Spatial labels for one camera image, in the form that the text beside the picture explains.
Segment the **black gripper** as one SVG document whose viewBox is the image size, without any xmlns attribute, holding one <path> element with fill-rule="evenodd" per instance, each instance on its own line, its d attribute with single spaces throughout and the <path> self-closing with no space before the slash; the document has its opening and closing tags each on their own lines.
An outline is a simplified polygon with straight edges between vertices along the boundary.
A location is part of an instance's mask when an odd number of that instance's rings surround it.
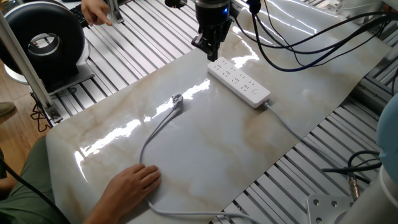
<svg viewBox="0 0 398 224">
<path fill-rule="evenodd" d="M 193 38 L 191 44 L 206 53 L 209 61 L 214 62 L 218 59 L 218 50 L 232 23 L 229 18 L 230 0 L 194 0 L 194 3 L 199 34 Z M 217 28 L 212 45 L 203 33 L 213 27 Z"/>
</svg>

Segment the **bystander's hand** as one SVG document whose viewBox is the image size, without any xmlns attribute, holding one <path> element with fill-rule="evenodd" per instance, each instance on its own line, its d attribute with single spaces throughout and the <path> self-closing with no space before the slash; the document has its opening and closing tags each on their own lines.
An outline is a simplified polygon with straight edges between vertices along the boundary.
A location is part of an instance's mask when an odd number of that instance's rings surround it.
<svg viewBox="0 0 398 224">
<path fill-rule="evenodd" d="M 81 11 L 89 26 L 103 25 L 112 26 L 108 19 L 109 6 L 103 0 L 82 0 Z"/>
</svg>

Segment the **person's right hand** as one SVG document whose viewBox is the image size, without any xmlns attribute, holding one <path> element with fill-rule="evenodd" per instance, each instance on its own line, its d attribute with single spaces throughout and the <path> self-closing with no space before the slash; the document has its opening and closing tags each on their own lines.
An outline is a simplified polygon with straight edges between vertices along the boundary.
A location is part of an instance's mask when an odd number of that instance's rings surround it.
<svg viewBox="0 0 398 224">
<path fill-rule="evenodd" d="M 160 185 L 160 175 L 155 165 L 128 167 L 111 179 L 98 203 L 111 216 L 121 218 Z"/>
</svg>

